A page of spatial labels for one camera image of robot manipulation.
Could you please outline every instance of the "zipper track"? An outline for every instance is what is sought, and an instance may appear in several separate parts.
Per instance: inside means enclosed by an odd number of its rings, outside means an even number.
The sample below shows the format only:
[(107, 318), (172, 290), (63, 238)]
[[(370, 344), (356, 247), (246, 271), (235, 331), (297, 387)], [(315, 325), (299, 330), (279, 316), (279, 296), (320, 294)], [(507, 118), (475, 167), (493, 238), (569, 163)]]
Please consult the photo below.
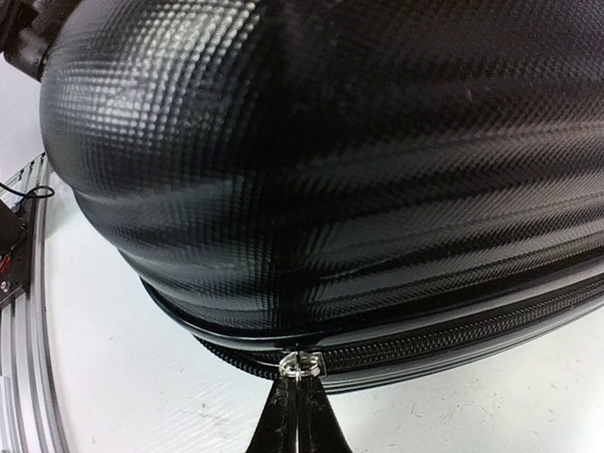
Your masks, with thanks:
[[(547, 297), (544, 294), (513, 306), (472, 316), (475, 319), (482, 318), (479, 320), (469, 321), (465, 317), (425, 327), (420, 329), (421, 331), (415, 330), (320, 351), (323, 353), (329, 375), (393, 364), (404, 366), (406, 361), (479, 344), (537, 325), (552, 316), (562, 314), (565, 310), (568, 310), (570, 316), (572, 309), (581, 303), (604, 294), (604, 276), (588, 279), (590, 280), (590, 283), (582, 281), (552, 292), (547, 300), (544, 300), (544, 297)], [(261, 378), (278, 378), (277, 365), (284, 356), (282, 352), (243, 352), (199, 341), (210, 352), (247, 373)]]

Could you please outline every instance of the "metal rim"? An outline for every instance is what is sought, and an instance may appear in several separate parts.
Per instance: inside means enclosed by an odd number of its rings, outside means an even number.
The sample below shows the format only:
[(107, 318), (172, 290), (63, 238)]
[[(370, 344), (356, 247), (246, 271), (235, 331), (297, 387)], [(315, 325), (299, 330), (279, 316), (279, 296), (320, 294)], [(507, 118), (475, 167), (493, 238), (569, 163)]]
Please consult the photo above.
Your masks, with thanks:
[[(24, 189), (46, 184), (50, 167), (41, 155), (14, 178)], [(46, 200), (34, 224), (31, 284), (0, 312), (0, 450), (68, 453), (53, 380), (46, 324), (44, 239)]]

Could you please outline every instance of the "zipper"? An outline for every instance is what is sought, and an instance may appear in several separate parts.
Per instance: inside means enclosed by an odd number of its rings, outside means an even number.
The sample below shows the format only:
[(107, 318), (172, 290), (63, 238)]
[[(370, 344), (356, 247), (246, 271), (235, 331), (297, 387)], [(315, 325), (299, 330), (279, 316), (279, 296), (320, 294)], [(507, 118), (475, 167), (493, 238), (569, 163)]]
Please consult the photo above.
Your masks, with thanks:
[[(413, 373), (406, 374), (406, 366), (412, 361), (434, 358), (445, 353), (450, 355), (455, 351), (509, 336), (520, 330), (538, 327), (540, 324), (546, 324), (548, 319), (557, 319), (556, 322), (550, 323), (552, 328), (555, 328), (579, 317), (585, 311), (599, 307), (602, 301), (594, 299), (603, 294), (604, 276), (599, 275), (529, 300), (464, 316), (436, 326), (354, 344), (322, 348), (320, 351), (312, 351), (310, 348), (310, 352), (321, 352), (322, 366), (329, 373), (326, 379), (328, 388), (330, 381), (340, 382), (338, 391), (359, 388), (359, 384), (355, 382), (347, 385), (346, 376), (363, 370), (369, 377), (362, 387), (371, 386), (372, 375), (375, 383), (387, 384), (417, 376)], [(199, 341), (210, 352), (231, 365), (268, 379), (279, 378), (279, 362), (283, 360), (284, 355), (291, 352), (239, 351)], [(379, 375), (380, 367), (388, 368), (390, 377), (382, 378)], [(393, 367), (400, 367), (400, 373), (392, 373)]]
[[(410, 374), (405, 367), (409, 370), (410, 361), (493, 340), (502, 344), (500, 337), (547, 324), (547, 320), (550, 329), (555, 328), (598, 308), (604, 300), (598, 296), (603, 294), (604, 276), (600, 275), (521, 303), (472, 315), (472, 319), (464, 316), (385, 339), (322, 351), (243, 352), (199, 341), (232, 365), (275, 381), (246, 453), (352, 453), (322, 382), (330, 378), (327, 373), (342, 375), (345, 381), (346, 377), (364, 370), (368, 375), (364, 387), (408, 378)], [(545, 331), (535, 330), (533, 336)], [(527, 336), (517, 336), (512, 344), (520, 343), (523, 338)], [(479, 357), (476, 351), (473, 356)], [(399, 365), (402, 371), (391, 372), (390, 377), (379, 371), (380, 367), (388, 369), (394, 365)], [(336, 390), (363, 387), (358, 379), (356, 384), (354, 381), (348, 378)]]

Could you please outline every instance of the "black device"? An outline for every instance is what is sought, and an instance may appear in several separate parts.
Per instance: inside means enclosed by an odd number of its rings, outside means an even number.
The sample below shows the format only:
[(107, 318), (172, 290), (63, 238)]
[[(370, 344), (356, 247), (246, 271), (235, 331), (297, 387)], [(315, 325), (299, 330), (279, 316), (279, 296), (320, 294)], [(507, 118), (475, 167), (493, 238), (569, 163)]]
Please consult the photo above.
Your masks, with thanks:
[(24, 3), (0, 50), (54, 169), (167, 314), (276, 382), (250, 452), (346, 451), (325, 389), (602, 305), (596, 2), (84, 0), (48, 33)]
[(23, 236), (23, 221), (0, 200), (0, 257), (7, 254)]

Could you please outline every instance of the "zipper pull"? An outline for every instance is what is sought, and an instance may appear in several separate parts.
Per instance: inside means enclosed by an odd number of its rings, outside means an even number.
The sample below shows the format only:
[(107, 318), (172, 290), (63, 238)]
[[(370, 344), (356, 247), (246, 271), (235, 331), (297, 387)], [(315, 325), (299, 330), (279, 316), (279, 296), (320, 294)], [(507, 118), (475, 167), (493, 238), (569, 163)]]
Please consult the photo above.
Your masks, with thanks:
[(288, 354), (279, 373), (247, 453), (352, 453), (321, 383), (323, 354)]

